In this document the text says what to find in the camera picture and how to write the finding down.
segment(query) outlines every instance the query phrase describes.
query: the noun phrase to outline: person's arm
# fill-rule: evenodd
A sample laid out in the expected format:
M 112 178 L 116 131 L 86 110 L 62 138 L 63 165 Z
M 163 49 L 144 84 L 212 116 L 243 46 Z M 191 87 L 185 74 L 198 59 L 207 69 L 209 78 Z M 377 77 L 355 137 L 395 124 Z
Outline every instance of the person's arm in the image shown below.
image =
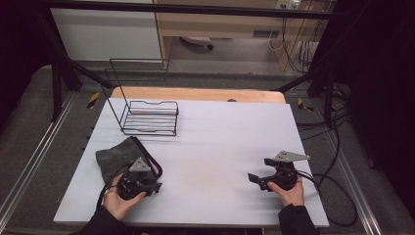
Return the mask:
M 70 235 L 116 235 L 121 234 L 125 229 L 122 219 L 128 211 L 139 204 L 146 196 L 145 192 L 138 194 L 135 198 L 125 201 L 116 191 L 116 185 L 122 175 L 117 176 L 109 192 L 104 196 L 104 203 L 100 206 L 91 217 L 91 220 L 79 232 Z
M 268 187 L 277 193 L 283 201 L 283 209 L 278 214 L 283 235 L 315 235 L 317 231 L 304 206 L 304 189 L 301 176 L 291 190 L 284 190 L 273 182 Z

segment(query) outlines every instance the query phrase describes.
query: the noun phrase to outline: yellow and black tape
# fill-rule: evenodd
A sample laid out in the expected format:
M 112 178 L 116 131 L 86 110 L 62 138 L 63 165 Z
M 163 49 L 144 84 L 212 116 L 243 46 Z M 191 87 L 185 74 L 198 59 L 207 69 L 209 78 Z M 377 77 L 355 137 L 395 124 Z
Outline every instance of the yellow and black tape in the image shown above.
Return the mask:
M 312 107 L 307 107 L 304 105 L 304 103 L 302 102 L 302 98 L 299 98 L 299 109 L 314 112 L 314 109 Z
M 100 96 L 99 92 L 95 92 L 92 96 L 91 99 L 89 100 L 88 106 L 86 107 L 86 109 L 92 109 L 94 108 L 95 102 L 97 102 L 98 97 Z

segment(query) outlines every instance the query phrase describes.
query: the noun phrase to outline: aluminum strip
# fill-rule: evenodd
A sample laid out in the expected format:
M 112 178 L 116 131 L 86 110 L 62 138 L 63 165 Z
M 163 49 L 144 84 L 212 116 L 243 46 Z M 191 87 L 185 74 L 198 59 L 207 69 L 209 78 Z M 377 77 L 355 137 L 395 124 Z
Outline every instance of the aluminum strip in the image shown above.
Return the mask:
M 45 157 L 50 145 L 52 144 L 55 136 L 64 123 L 72 106 L 73 100 L 77 97 L 77 94 L 78 92 L 70 92 L 67 95 L 63 103 L 61 114 L 58 116 L 55 122 L 52 122 L 49 125 L 48 130 L 43 135 L 39 145 L 37 146 L 33 155 L 30 157 L 30 160 L 27 162 L 27 165 L 25 166 L 6 200 L 0 207 L 0 234 L 2 234 L 3 230 L 6 228 L 7 223 L 9 222 L 13 212 L 18 206 L 19 201 L 21 200 L 27 186 L 33 178 L 34 173 L 42 163 L 42 160 Z
M 323 107 L 321 106 L 321 104 L 315 102 L 313 99 L 311 99 L 311 102 L 313 103 L 313 107 L 315 108 L 315 111 L 320 120 L 324 121 Z M 336 152 L 337 139 L 335 133 L 333 133 L 333 131 L 329 131 L 329 128 L 327 126 L 325 126 L 325 129 L 327 130 L 327 135 L 329 137 L 333 151 Z M 340 167 L 340 172 L 342 173 L 345 179 L 348 192 L 350 193 L 350 196 L 356 203 L 357 212 L 359 213 L 360 220 L 363 224 L 363 227 L 366 230 L 366 233 L 369 235 L 381 235 L 382 231 L 378 224 L 378 221 L 375 215 L 372 213 L 369 203 L 367 202 L 367 199 L 364 196 L 364 193 L 360 188 L 360 185 L 357 182 L 354 173 L 346 160 L 346 156 L 342 151 L 342 147 L 339 150 L 338 163 Z

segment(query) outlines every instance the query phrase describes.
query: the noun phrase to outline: white cabinet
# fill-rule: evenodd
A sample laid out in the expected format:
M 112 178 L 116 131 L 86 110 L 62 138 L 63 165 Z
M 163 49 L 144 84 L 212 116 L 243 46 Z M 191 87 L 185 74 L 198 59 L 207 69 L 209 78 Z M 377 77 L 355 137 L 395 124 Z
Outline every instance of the white cabinet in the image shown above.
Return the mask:
M 153 3 L 152 0 L 116 2 Z M 154 13 L 52 9 L 52 14 L 67 52 L 74 60 L 161 58 Z

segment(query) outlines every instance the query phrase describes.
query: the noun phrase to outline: human hand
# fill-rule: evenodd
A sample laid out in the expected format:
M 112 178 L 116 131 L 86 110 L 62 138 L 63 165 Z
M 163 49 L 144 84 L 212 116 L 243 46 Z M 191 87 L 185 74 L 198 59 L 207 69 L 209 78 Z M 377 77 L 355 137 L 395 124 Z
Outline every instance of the human hand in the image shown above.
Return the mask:
M 296 185 L 288 191 L 282 189 L 276 183 L 271 181 L 269 181 L 267 185 L 281 197 L 284 207 L 289 204 L 293 204 L 294 206 L 304 206 L 304 189 L 302 188 L 301 176 L 298 175 Z
M 146 192 L 142 192 L 131 200 L 123 200 L 116 191 L 116 186 L 121 177 L 122 174 L 114 178 L 112 187 L 104 196 L 104 208 L 106 208 L 107 211 L 118 220 L 122 220 L 127 215 L 128 211 L 135 205 L 139 204 L 146 196 Z

